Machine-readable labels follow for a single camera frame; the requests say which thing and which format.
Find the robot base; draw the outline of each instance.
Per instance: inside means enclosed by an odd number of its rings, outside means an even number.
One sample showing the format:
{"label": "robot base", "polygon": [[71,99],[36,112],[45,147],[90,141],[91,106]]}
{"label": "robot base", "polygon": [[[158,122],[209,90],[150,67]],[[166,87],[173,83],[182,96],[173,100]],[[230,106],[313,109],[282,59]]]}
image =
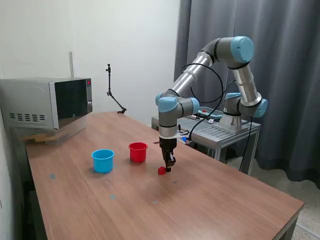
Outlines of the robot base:
{"label": "robot base", "polygon": [[241,134],[250,128],[249,121],[242,120],[241,116],[223,114],[219,122],[213,124],[215,129],[223,130],[233,135]]}

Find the blue cup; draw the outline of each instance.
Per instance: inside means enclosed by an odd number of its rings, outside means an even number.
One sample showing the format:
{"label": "blue cup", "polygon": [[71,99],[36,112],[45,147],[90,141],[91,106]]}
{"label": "blue cup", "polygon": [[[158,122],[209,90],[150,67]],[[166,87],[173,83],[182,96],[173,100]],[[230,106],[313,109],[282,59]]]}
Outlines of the blue cup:
{"label": "blue cup", "polygon": [[97,173],[107,174],[111,172],[114,166],[114,151],[109,149],[100,149],[92,153],[93,169]]}

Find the microwave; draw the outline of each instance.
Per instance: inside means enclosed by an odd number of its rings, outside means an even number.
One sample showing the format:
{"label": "microwave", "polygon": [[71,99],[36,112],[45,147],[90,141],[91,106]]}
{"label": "microwave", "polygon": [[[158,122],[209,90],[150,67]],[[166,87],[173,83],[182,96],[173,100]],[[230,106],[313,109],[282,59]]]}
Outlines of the microwave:
{"label": "microwave", "polygon": [[92,112],[90,78],[0,79],[2,118],[11,127],[61,129]]}

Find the floor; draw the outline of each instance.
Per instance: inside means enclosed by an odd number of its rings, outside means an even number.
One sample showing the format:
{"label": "floor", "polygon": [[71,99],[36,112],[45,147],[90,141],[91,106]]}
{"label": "floor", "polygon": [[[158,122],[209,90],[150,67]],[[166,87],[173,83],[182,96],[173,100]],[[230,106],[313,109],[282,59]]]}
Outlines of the floor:
{"label": "floor", "polygon": [[[241,157],[228,160],[228,165],[239,169]],[[298,223],[320,235],[320,190],[309,181],[294,182],[287,179],[283,170],[263,170],[254,160],[251,176],[303,201]],[[317,240],[310,233],[296,226],[293,240]]]}

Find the red cup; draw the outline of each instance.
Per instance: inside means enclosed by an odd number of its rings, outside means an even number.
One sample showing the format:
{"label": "red cup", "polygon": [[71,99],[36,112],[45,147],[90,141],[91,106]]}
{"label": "red cup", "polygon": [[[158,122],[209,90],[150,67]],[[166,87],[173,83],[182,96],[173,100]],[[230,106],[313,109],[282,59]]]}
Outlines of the red cup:
{"label": "red cup", "polygon": [[134,163],[143,163],[146,160],[148,145],[144,142],[133,142],[129,145],[130,160]]}

